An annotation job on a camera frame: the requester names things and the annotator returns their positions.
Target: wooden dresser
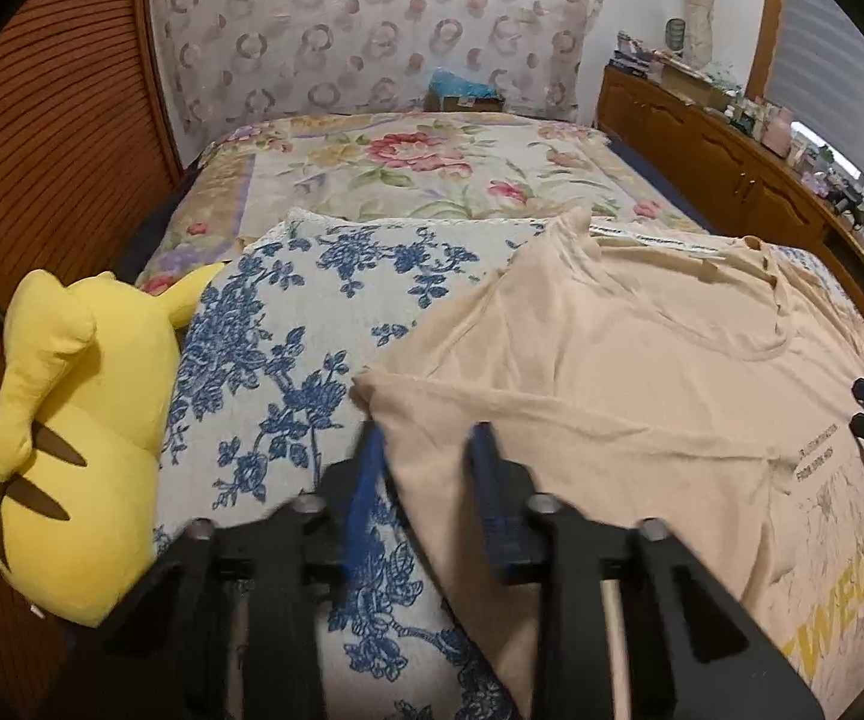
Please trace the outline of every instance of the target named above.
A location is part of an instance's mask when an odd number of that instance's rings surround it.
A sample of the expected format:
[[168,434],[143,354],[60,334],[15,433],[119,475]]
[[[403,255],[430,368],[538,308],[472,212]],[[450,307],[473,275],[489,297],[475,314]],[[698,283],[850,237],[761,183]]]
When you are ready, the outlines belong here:
[[816,254],[864,317],[864,248],[771,151],[661,87],[606,68],[598,127],[651,162],[715,228]]

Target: white wall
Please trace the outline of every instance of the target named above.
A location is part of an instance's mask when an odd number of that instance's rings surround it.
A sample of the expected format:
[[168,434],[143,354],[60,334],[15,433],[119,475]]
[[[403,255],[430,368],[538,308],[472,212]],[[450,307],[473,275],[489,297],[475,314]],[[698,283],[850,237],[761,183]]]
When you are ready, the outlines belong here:
[[602,88],[602,74],[616,50],[616,33],[624,29],[630,35],[653,45],[665,40],[665,22],[682,18],[685,0],[606,0],[602,13],[587,34],[582,49],[582,64],[576,98],[579,122],[590,124]]
[[745,88],[758,46],[765,0],[715,0],[712,55],[733,66],[733,75]]
[[[713,58],[731,64],[736,80],[745,86],[752,69],[758,28],[765,0],[716,0],[713,14]],[[624,29],[655,46],[664,45],[665,22],[682,18],[685,0],[606,0],[592,33],[584,43],[576,91],[579,121],[595,118],[602,74],[616,49],[616,33]]]

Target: blue floral pillow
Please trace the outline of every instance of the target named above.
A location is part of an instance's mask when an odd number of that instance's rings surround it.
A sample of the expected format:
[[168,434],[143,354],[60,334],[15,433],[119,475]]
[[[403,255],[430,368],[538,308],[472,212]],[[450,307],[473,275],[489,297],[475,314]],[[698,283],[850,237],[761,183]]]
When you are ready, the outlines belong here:
[[[359,224],[295,210],[248,247],[189,326],[160,459],[157,544],[193,517],[248,522],[315,488],[349,456],[364,418],[349,398],[352,372],[542,230],[533,220]],[[320,656],[330,716],[514,712],[384,490],[346,603],[320,625]]]

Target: yellow lettering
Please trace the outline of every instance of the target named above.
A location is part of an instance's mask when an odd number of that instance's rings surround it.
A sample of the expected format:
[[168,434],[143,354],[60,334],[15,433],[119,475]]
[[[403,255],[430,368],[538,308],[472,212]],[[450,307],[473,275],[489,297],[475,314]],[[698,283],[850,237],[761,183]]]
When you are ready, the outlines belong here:
[[864,541],[858,545],[856,563],[861,562],[861,568],[856,570],[856,598],[864,605]]
[[842,576],[839,577],[839,635],[843,637],[851,621],[856,619],[856,611],[848,607],[848,603],[856,597],[856,585],[853,581],[854,566],[848,564]]
[[824,607],[818,605],[812,618],[811,637],[810,631],[805,625],[800,625],[796,630],[799,642],[799,652],[802,654],[802,666],[805,670],[805,680],[811,682],[815,676],[815,670],[819,666],[819,659],[829,651],[832,646],[832,619],[836,606],[836,586],[829,591],[829,603]]

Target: wooden cabinet door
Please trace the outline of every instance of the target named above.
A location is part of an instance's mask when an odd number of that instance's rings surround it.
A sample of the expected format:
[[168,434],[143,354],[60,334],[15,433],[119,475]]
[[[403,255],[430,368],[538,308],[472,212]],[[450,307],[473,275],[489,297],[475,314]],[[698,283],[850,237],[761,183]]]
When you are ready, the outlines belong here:
[[755,160],[728,133],[708,124],[688,141],[679,190],[719,235],[741,234],[741,204],[757,180]]
[[821,234],[822,218],[811,208],[814,200],[803,196],[808,189],[767,168],[753,180],[741,203],[737,234],[785,247],[811,248]]
[[640,124],[629,143],[677,188],[689,170],[685,162],[688,115],[688,108],[678,100],[653,91],[638,104]]
[[616,136],[623,143],[627,143],[627,138],[638,129],[635,120],[636,90],[630,88],[627,80],[635,79],[627,79],[618,71],[606,69],[597,112],[599,129]]

